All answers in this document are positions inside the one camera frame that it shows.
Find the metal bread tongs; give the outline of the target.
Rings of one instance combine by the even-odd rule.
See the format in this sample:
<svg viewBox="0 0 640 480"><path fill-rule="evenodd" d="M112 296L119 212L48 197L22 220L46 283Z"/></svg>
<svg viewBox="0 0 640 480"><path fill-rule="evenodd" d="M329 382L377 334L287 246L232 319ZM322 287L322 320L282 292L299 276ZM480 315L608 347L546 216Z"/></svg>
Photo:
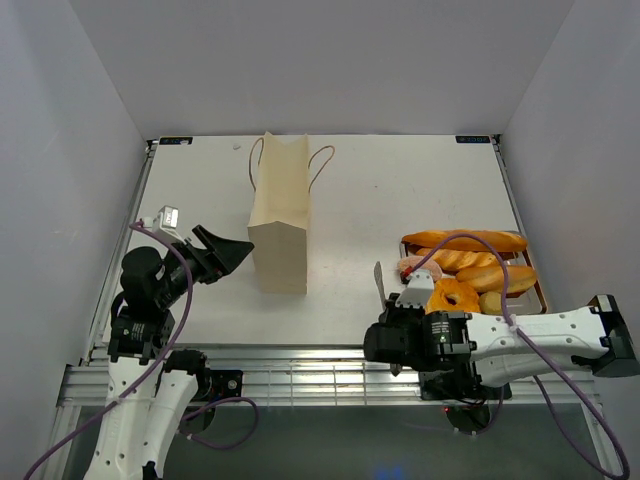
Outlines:
<svg viewBox="0 0 640 480"><path fill-rule="evenodd" d="M382 266L379 261L377 261L374 265L373 276L374 276L374 282L379 294L382 309L385 309L385 302L387 300L387 296L385 294ZM398 364L391 364L389 369L390 369L390 373L394 377L397 377L400 374L402 367Z"/></svg>

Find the beige paper bag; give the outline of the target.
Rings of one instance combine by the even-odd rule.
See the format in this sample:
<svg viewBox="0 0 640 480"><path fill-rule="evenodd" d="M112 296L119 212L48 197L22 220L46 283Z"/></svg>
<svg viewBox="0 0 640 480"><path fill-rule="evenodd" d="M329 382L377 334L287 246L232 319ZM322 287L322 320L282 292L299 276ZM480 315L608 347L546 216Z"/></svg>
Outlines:
<svg viewBox="0 0 640 480"><path fill-rule="evenodd" d="M332 145L311 152L306 135L285 143L266 132L254 141L248 157L254 200L247 230L262 292L307 293L311 189L320 176L311 167L321 154L332 159L335 152Z"/></svg>

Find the long baguette fake bread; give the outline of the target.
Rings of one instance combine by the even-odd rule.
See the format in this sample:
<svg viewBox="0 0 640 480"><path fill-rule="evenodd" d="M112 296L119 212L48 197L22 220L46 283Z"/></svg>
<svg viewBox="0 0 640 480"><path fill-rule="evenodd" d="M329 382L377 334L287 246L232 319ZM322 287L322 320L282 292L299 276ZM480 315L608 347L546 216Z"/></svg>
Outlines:
<svg viewBox="0 0 640 480"><path fill-rule="evenodd" d="M433 248L451 236L456 238L443 245L446 249L488 252L488 248L480 240L490 244L499 253L521 252L528 246L527 239L517 233L494 230L426 230L405 235L401 242Z"/></svg>

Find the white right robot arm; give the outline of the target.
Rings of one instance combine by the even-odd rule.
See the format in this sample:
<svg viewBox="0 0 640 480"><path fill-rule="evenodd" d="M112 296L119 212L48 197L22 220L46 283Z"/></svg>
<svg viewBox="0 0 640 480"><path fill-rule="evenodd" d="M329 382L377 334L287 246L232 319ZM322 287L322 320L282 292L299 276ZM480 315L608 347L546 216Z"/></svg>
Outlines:
<svg viewBox="0 0 640 480"><path fill-rule="evenodd" d="M444 375L464 397L555 370L590 371L602 378L639 372L626 324L610 295L598 295L576 310L512 321L478 313L425 313L389 301L367 329L363 351L369 362Z"/></svg>

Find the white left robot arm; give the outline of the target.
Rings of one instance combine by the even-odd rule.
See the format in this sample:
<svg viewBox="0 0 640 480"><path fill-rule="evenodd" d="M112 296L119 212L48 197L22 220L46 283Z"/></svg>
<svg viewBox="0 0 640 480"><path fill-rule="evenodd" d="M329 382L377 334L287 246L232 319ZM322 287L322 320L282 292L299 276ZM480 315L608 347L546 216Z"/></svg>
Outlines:
<svg viewBox="0 0 640 480"><path fill-rule="evenodd" d="M141 222L133 230L166 247L136 247L121 262L121 291L111 307L108 392L87 479L159 479L182 416L212 387L206 357L175 350L194 287L233 273L252 252L248 241L193 228L194 246Z"/></svg>

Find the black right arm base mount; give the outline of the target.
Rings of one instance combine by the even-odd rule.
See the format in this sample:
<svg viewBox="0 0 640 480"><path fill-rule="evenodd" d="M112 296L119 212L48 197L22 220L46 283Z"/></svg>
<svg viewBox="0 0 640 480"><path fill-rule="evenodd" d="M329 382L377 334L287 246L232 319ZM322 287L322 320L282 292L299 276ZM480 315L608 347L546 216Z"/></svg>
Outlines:
<svg viewBox="0 0 640 480"><path fill-rule="evenodd" d="M481 376L473 369L419 372L418 383L423 400L452 400L476 405L489 400L509 400L512 391L509 384L489 387L480 383Z"/></svg>

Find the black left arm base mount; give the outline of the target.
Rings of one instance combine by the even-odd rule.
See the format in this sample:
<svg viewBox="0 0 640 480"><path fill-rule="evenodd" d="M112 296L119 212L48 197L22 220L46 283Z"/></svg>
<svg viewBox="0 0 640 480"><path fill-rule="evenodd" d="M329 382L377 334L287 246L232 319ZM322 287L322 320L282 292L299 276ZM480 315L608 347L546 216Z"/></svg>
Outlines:
<svg viewBox="0 0 640 480"><path fill-rule="evenodd" d="M242 370L212 370L205 368L196 379L198 389L193 402L213 402L242 395L244 372Z"/></svg>

